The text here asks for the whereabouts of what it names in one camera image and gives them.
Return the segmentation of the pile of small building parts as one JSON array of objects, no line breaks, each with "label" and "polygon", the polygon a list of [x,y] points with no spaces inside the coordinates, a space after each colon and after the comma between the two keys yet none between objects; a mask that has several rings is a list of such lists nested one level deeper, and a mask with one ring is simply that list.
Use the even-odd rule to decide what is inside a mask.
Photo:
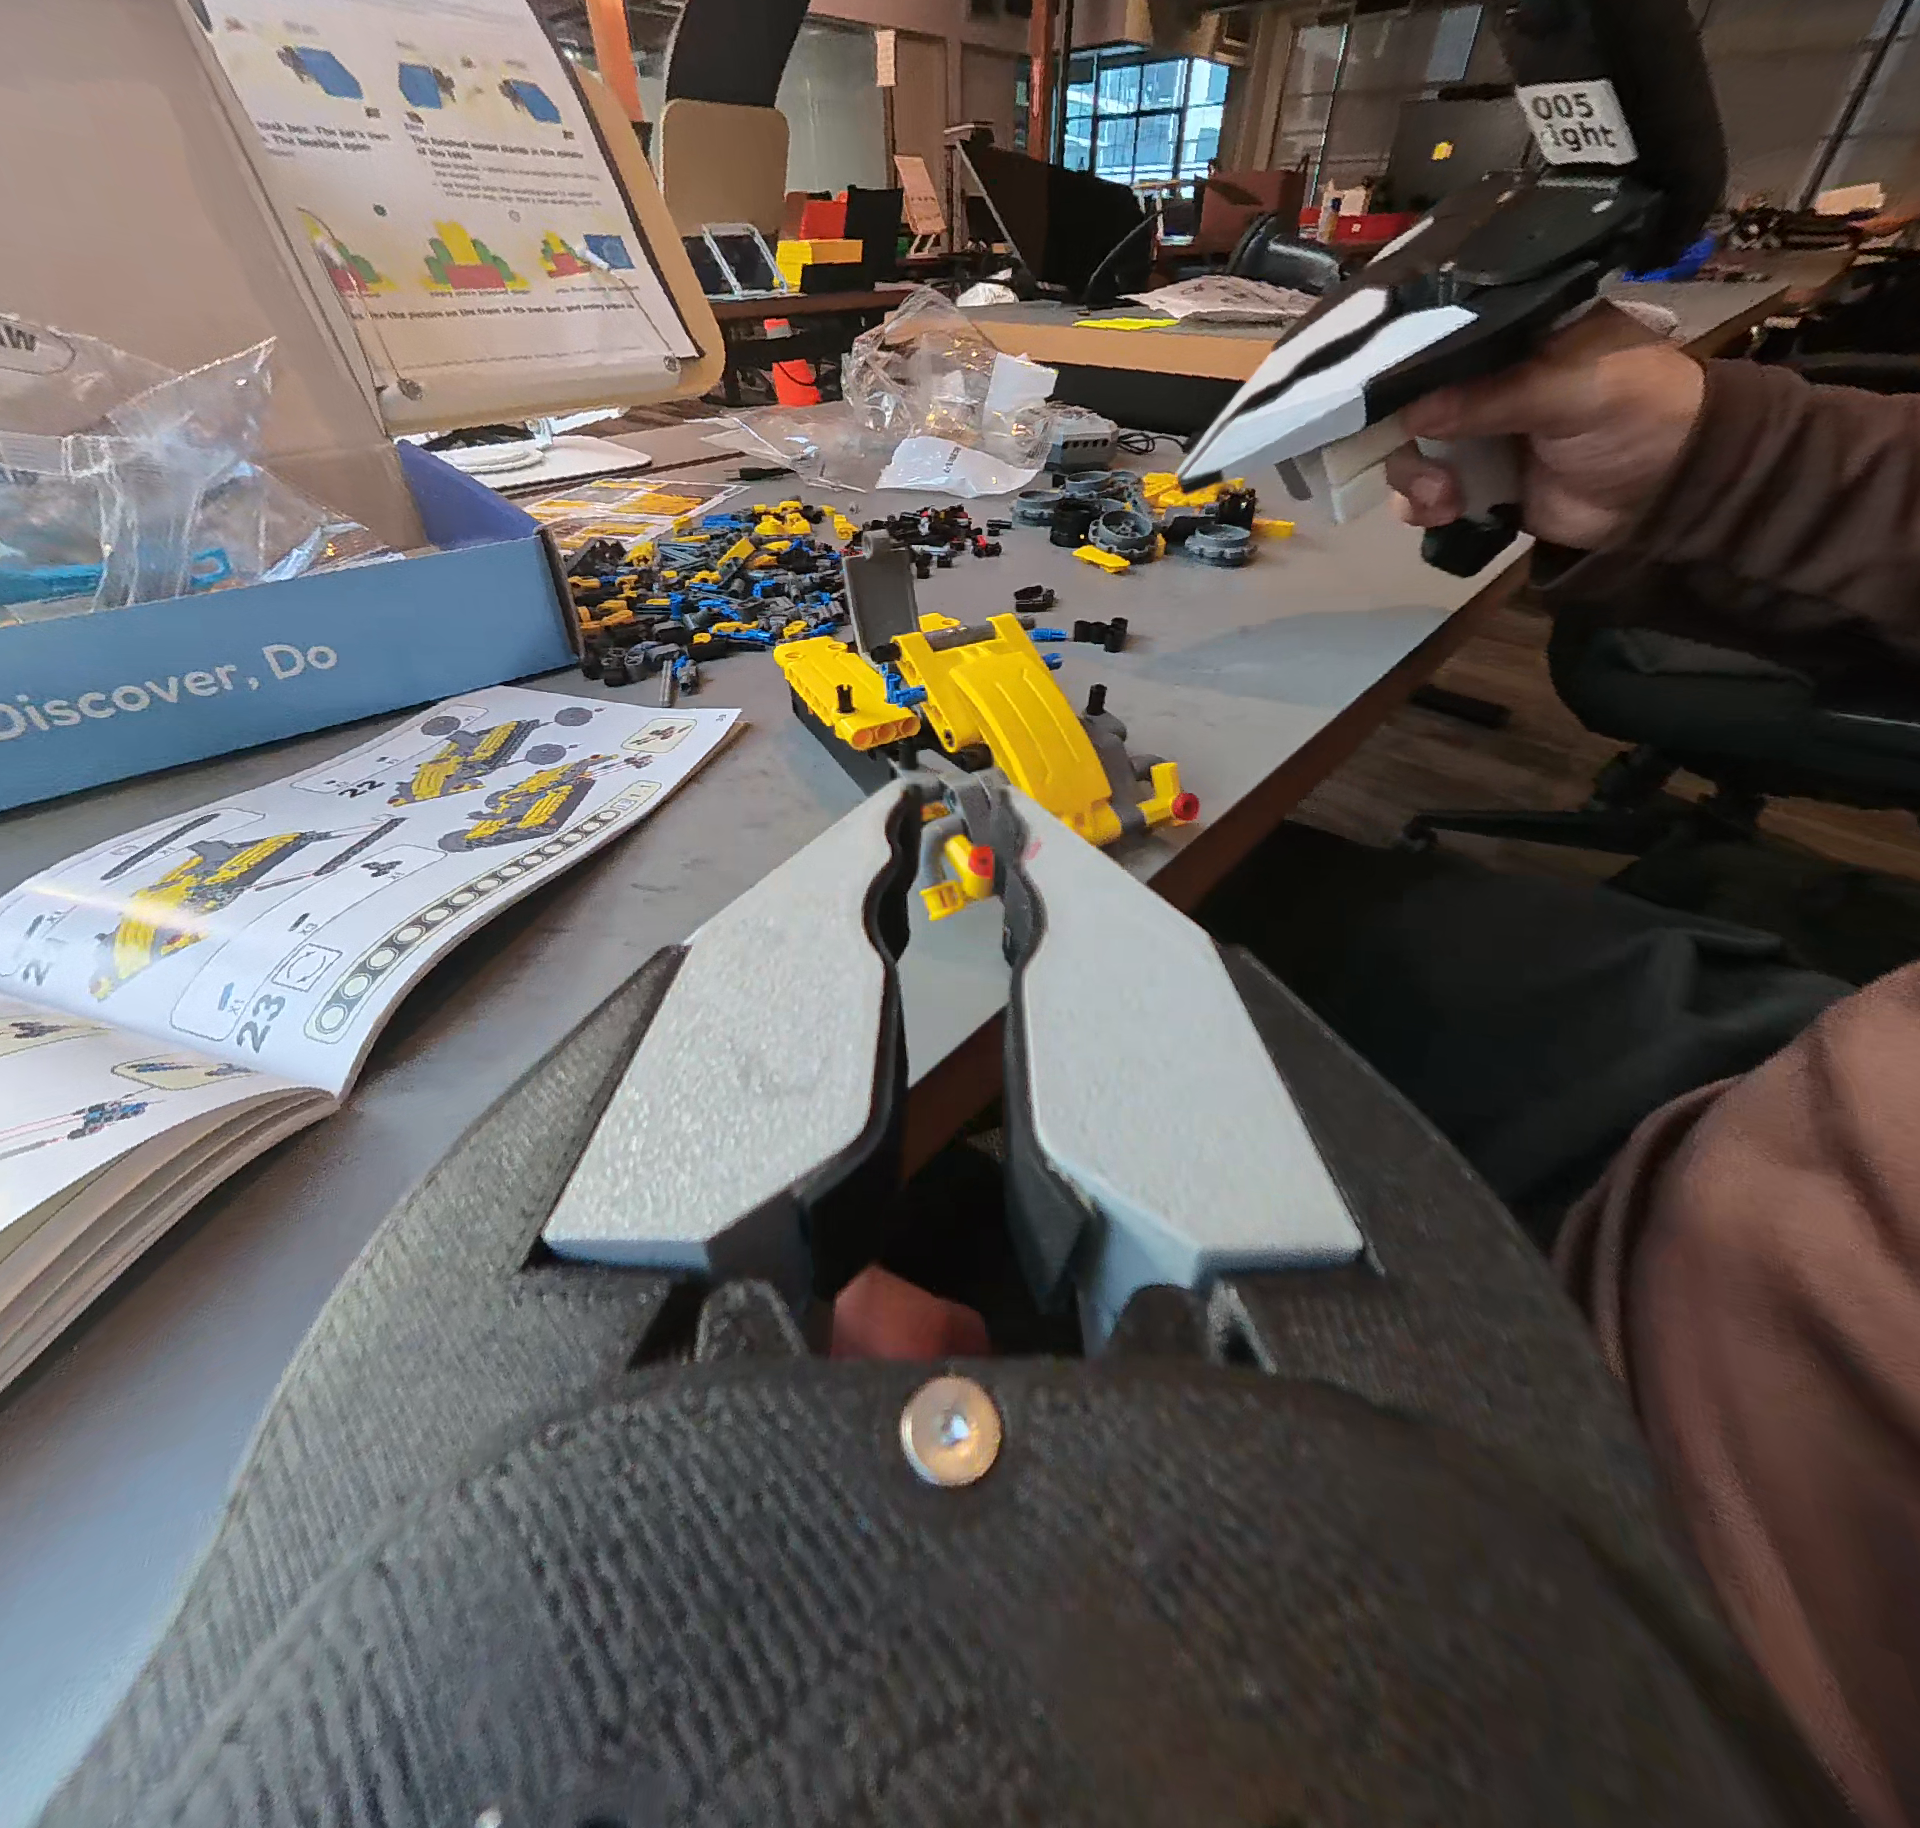
[{"label": "pile of small building parts", "polygon": [[858,551],[902,548],[924,579],[963,556],[996,556],[1009,528],[963,505],[861,519],[791,496],[707,508],[653,532],[607,523],[563,548],[578,669],[603,689],[663,674],[693,693],[705,663],[846,630],[846,564]]}]

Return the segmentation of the yellow toy vehicle model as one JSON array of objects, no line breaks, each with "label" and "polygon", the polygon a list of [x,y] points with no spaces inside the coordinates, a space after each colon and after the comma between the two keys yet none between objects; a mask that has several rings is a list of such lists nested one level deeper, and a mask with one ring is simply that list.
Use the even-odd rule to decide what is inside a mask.
[{"label": "yellow toy vehicle model", "polygon": [[996,891],[1008,842],[989,806],[1024,794],[1096,847],[1198,820],[1170,760],[1142,758],[1092,689],[1073,708],[1019,615],[982,624],[924,615],[917,556],[867,528],[843,560],[847,635],[791,635],[773,649],[794,714],[872,787],[921,783],[917,891],[948,920]]}]

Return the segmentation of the person's right hand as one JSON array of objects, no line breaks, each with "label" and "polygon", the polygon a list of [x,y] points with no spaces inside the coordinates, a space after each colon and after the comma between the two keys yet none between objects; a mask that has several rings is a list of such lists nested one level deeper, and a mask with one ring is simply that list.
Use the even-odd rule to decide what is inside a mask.
[{"label": "person's right hand", "polygon": [[1406,441],[1385,463],[1404,521],[1465,513],[1457,466],[1424,441],[1512,436],[1520,450],[1523,532],[1595,551],[1619,545],[1692,439],[1705,365],[1623,306],[1590,306],[1500,376],[1434,389],[1404,408]]}]

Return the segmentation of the grey desk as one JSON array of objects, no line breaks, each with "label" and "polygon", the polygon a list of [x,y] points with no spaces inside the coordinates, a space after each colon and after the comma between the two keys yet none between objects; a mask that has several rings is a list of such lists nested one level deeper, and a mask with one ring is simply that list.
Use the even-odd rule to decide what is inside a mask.
[{"label": "grey desk", "polygon": [[[1102,856],[1191,920],[1464,594],[1375,519],[1107,601],[1200,826]],[[5,1822],[1828,1820],[1532,1241],[1246,950],[1355,1263],[1041,1307],[998,876],[926,922],[917,847],[872,1261],[541,1242],[689,937],[887,789],[718,681],[745,736],[5,1385]]]}]

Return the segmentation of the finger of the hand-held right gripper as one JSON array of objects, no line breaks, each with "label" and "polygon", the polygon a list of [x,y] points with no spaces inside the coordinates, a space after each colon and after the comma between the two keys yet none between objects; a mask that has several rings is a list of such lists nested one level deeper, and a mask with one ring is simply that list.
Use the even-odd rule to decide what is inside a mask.
[{"label": "finger of the hand-held right gripper", "polygon": [[1278,423],[1268,450],[1279,485],[1315,523],[1351,521],[1379,505],[1387,495],[1385,463],[1404,447],[1452,466],[1468,495],[1482,480],[1482,441],[1416,439],[1402,413],[1373,417],[1355,358],[1289,382],[1264,416]]},{"label": "finger of the hand-held right gripper", "polygon": [[1397,303],[1379,285],[1324,300],[1266,354],[1187,447],[1182,485],[1209,485],[1364,432],[1375,420],[1365,410],[1369,388],[1476,321],[1470,306]]}]

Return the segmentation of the background wooden table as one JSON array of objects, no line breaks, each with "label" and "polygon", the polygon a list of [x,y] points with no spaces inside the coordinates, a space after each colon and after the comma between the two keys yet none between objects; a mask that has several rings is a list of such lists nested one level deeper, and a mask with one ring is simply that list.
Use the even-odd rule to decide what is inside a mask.
[{"label": "background wooden table", "polygon": [[1061,303],[967,306],[964,321],[998,350],[1046,368],[1190,376],[1237,384],[1278,347],[1283,330],[1261,324],[1195,324],[1174,321],[1151,327],[1093,327]]}]

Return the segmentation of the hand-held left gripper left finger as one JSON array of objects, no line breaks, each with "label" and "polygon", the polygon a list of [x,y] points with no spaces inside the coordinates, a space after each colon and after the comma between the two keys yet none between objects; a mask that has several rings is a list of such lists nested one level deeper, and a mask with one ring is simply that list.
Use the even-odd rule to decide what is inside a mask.
[{"label": "hand-held left gripper left finger", "polygon": [[891,783],[682,948],[551,1214],[560,1260],[837,1296],[897,1184],[917,789]]}]

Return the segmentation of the blue cardboard box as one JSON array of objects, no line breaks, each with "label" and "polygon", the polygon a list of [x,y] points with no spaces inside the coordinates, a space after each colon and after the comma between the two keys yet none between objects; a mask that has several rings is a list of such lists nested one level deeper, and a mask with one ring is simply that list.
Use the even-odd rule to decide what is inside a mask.
[{"label": "blue cardboard box", "polygon": [[612,94],[529,0],[5,0],[5,316],[275,339],[259,462],[388,564],[5,626],[5,808],[563,666],[516,505],[409,441],[707,388]]}]

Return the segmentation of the crumpled clear plastic bag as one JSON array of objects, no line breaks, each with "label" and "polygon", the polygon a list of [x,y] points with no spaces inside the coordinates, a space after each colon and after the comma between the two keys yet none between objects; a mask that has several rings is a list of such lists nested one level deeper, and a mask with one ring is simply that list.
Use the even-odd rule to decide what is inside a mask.
[{"label": "crumpled clear plastic bag", "polygon": [[840,398],[732,416],[739,447],[847,496],[887,495],[875,490],[875,475],[909,435],[936,435],[1002,462],[1044,462],[1046,470],[1053,368],[998,350],[932,288],[911,292],[860,334],[837,376]]}]

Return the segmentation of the black office chair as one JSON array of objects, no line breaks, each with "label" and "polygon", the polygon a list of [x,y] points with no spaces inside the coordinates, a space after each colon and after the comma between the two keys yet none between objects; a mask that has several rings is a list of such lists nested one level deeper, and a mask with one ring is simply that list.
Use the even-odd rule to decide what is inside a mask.
[{"label": "black office chair", "polygon": [[1579,808],[1427,810],[1400,844],[1443,834],[1647,856],[1680,842],[1748,842],[1766,802],[1798,797],[1918,812],[1914,689],[1869,696],[1760,656],[1656,630],[1556,618],[1545,644],[1556,699],[1622,742]]}]

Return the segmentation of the window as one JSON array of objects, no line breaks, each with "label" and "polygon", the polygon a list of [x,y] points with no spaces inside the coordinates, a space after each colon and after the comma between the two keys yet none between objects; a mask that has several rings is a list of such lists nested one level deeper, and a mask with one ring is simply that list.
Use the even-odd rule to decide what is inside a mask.
[{"label": "window", "polygon": [[1065,82],[1062,165],[1162,190],[1217,165],[1233,65],[1136,43],[1076,48]]}]

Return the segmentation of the instruction booklet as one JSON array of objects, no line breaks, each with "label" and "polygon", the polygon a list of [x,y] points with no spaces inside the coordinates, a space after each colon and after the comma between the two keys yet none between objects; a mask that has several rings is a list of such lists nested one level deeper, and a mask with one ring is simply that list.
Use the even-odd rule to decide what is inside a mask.
[{"label": "instruction booklet", "polygon": [[471,934],[631,834],[739,711],[480,689],[1,906],[1,1384],[332,1115]]}]

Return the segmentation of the black monitor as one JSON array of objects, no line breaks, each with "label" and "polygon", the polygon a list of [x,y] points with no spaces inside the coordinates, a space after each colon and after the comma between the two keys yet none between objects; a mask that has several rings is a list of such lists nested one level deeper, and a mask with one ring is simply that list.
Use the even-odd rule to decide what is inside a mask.
[{"label": "black monitor", "polygon": [[957,157],[1038,288],[1111,306],[1151,285],[1154,229],[1130,187],[977,141]]}]

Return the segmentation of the sticker sheet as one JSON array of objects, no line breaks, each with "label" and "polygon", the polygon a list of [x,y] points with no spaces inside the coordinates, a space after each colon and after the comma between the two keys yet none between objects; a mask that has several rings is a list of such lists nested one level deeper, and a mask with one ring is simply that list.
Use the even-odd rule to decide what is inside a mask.
[{"label": "sticker sheet", "polygon": [[651,475],[603,475],[582,485],[514,496],[559,548],[596,537],[657,540],[682,521],[723,511],[739,482],[674,482]]}]

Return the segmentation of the clear plastic bag with parts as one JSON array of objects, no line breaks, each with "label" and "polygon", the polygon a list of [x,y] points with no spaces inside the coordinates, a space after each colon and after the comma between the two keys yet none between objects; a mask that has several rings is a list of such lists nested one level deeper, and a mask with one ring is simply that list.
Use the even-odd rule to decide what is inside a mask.
[{"label": "clear plastic bag with parts", "polygon": [[399,560],[263,466],[273,350],[173,373],[1,317],[5,626]]}]

